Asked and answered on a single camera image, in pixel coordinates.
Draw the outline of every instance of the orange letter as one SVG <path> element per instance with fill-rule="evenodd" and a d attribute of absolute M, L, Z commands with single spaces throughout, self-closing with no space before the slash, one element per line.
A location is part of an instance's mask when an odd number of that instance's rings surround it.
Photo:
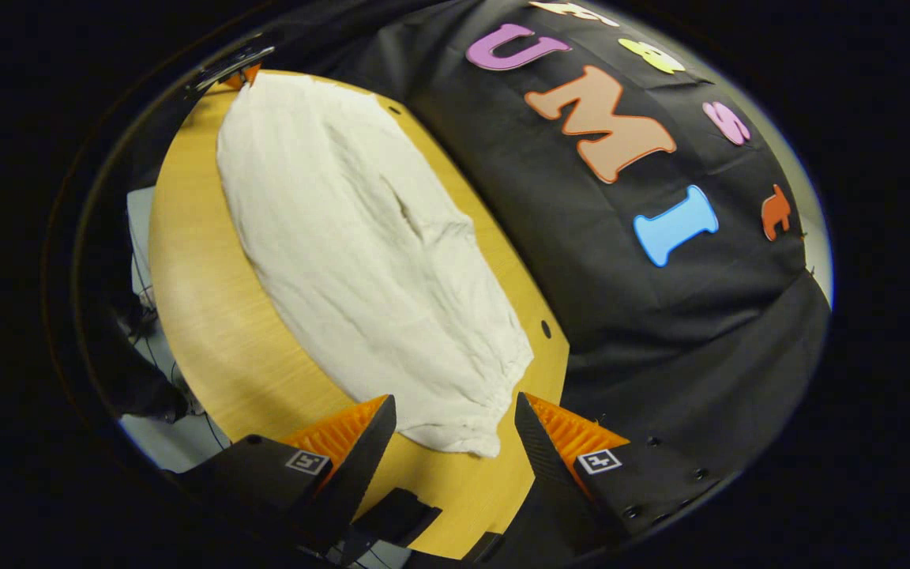
<path fill-rule="evenodd" d="M 781 229 L 788 231 L 788 216 L 792 214 L 792 206 L 788 204 L 781 188 L 777 184 L 773 184 L 773 186 L 774 195 L 765 199 L 761 204 L 761 220 L 765 224 L 765 236 L 768 236 L 768 241 L 777 239 L 777 231 L 774 231 L 774 226 L 779 222 Z"/>
<path fill-rule="evenodd" d="M 526 104 L 545 119 L 559 119 L 560 109 L 575 104 L 564 134 L 609 133 L 597 141 L 578 141 L 578 154 L 604 183 L 617 181 L 617 172 L 676 143 L 665 126 L 647 116 L 614 115 L 624 88 L 602 69 L 585 66 L 585 75 L 545 93 L 526 93 Z"/>

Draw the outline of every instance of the cable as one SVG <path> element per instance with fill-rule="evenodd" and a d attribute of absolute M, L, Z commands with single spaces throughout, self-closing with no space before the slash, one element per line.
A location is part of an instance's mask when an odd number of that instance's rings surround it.
<path fill-rule="evenodd" d="M 152 347 L 149 347 L 149 338 L 147 338 L 147 337 L 145 337 L 145 336 L 142 336 L 142 339 L 145 340 L 145 348 L 146 348 L 147 350 L 149 350 L 149 359 L 152 360 L 152 366 L 155 367 L 156 370 L 159 370 L 159 369 L 160 369 L 160 364 L 157 364 L 157 363 L 156 363 L 156 356 L 154 356 L 154 354 L 152 354 Z"/>
<path fill-rule="evenodd" d="M 332 546 L 332 548 L 333 548 L 333 550 L 336 550 L 339 552 L 340 557 L 343 557 L 343 550 L 340 550 L 340 548 L 338 548 L 337 546 Z M 356 563 L 357 567 L 360 567 L 360 569 L 367 569 L 367 566 L 362 565 L 359 561 L 357 561 L 357 559 L 354 559 L 353 562 Z"/>
<path fill-rule="evenodd" d="M 145 280 L 142 278 L 142 271 L 140 270 L 140 267 L 138 267 L 138 258 L 136 256 L 136 241 L 133 241 L 133 265 L 136 266 L 136 274 L 138 276 L 138 280 L 140 280 L 141 291 L 145 291 L 148 287 L 145 285 Z"/>
<path fill-rule="evenodd" d="M 148 310 L 148 311 L 147 311 L 147 314 L 151 314 L 151 313 L 153 313 L 153 312 L 156 312 L 156 311 L 154 311 L 154 310 Z M 142 336 L 142 327 L 143 327 L 143 326 L 144 326 L 144 325 L 142 325 L 142 321 L 140 321 L 140 324 L 138 324 L 138 326 L 136 327 L 136 337 L 133 338 L 133 339 L 131 339 L 131 342 L 133 342 L 133 346 L 137 345 L 137 343 L 138 343 L 142 338 L 145 337 L 145 336 Z"/>
<path fill-rule="evenodd" d="M 224 450 L 224 444 L 220 442 L 220 437 L 216 436 L 216 430 L 212 428 L 212 421 L 209 420 L 209 411 L 202 414 L 205 415 L 205 422 L 209 425 L 209 432 L 212 432 L 212 437 L 216 439 L 216 444 L 220 444 L 220 450 Z"/>
<path fill-rule="evenodd" d="M 382 558 L 378 557 L 378 554 L 374 553 L 374 550 L 372 548 L 369 548 L 367 551 L 371 552 L 371 555 L 373 555 L 380 564 L 384 565 L 385 569 L 391 569 L 391 567 L 386 562 L 382 561 Z"/>
<path fill-rule="evenodd" d="M 129 241 L 133 244 L 133 262 L 136 262 L 136 271 L 138 273 L 138 261 L 136 259 L 136 251 L 142 250 L 142 245 L 136 239 L 136 232 L 131 230 L 133 227 L 133 217 L 129 214 L 129 208 L 126 208 L 126 224 L 129 226 Z M 142 282 L 142 273 L 140 274 L 140 287 L 145 288 L 144 282 Z"/>

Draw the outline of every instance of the purple letter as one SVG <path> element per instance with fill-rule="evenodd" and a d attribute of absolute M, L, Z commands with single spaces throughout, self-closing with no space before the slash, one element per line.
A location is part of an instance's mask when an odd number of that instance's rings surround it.
<path fill-rule="evenodd" d="M 519 53 L 506 58 L 499 58 L 494 55 L 496 48 L 515 40 L 516 37 L 534 35 L 535 32 L 531 29 L 522 28 L 520 25 L 513 23 L 506 23 L 501 26 L 501 29 L 492 32 L 488 36 L 480 37 L 476 43 L 469 46 L 469 49 L 465 52 L 465 57 L 478 67 L 490 69 L 491 71 L 506 71 L 521 67 L 527 62 L 538 60 L 538 58 L 552 51 L 570 51 L 571 47 L 567 43 L 554 40 L 553 37 L 540 37 L 539 42 L 535 46 L 529 47 L 528 50 L 521 50 Z"/>

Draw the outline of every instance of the orange clip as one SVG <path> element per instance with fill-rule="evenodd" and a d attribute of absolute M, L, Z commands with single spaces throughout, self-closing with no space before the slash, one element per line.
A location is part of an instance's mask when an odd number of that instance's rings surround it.
<path fill-rule="evenodd" d="M 224 81 L 224 85 L 230 87 L 231 89 L 234 89 L 235 91 L 241 90 L 241 88 L 245 86 L 245 83 L 251 83 L 254 85 L 255 77 L 259 74 L 259 68 L 261 67 L 262 64 L 257 64 L 252 65 L 252 67 L 249 67 L 243 71 L 238 71 L 234 74 L 234 76 L 231 76 L 230 79 Z"/>
<path fill-rule="evenodd" d="M 329 418 L 318 421 L 309 428 L 294 432 L 293 435 L 280 442 L 300 450 L 307 450 L 310 453 L 324 454 L 332 459 L 332 471 L 329 471 L 329 475 L 318 486 L 318 490 L 321 490 L 325 484 L 329 483 L 329 478 L 336 474 L 343 461 L 346 461 L 350 450 L 357 444 L 364 429 L 370 424 L 371 419 L 378 412 L 378 408 L 382 407 L 382 403 L 386 399 L 389 399 L 389 396 L 382 395 L 344 409 Z"/>
<path fill-rule="evenodd" d="M 532 405 L 536 416 L 539 417 L 539 422 L 546 429 L 547 435 L 550 436 L 553 447 L 556 447 L 557 453 L 560 453 L 560 458 L 564 461 L 567 471 L 571 472 L 574 482 L 577 482 L 581 490 L 585 491 L 586 496 L 592 498 L 592 494 L 585 488 L 585 483 L 581 482 L 581 477 L 575 472 L 575 458 L 578 458 L 579 454 L 621 447 L 630 441 L 607 428 L 602 428 L 595 421 L 575 415 L 559 405 L 528 393 L 525 394 L 525 397 Z"/>

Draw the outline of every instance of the shoe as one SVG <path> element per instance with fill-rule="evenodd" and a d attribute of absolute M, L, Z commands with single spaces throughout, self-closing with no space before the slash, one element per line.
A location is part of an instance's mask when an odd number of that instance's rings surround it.
<path fill-rule="evenodd" d="M 156 300 L 152 298 L 152 284 L 140 292 L 140 306 L 148 312 L 156 312 Z"/>
<path fill-rule="evenodd" d="M 174 368 L 174 375 L 171 378 L 171 385 L 177 388 L 177 390 L 185 396 L 185 400 L 188 401 L 189 415 L 201 415 L 205 413 L 205 408 L 202 407 L 202 403 L 199 403 L 198 398 L 195 397 L 195 393 L 192 393 L 191 388 L 188 387 L 188 382 L 185 381 L 185 377 L 181 374 L 181 370 L 179 370 L 179 368 Z"/>
<path fill-rule="evenodd" d="M 129 336 L 130 341 L 148 336 L 154 328 L 156 321 L 159 320 L 155 307 L 131 307 L 129 313 L 117 317 L 119 326 Z"/>

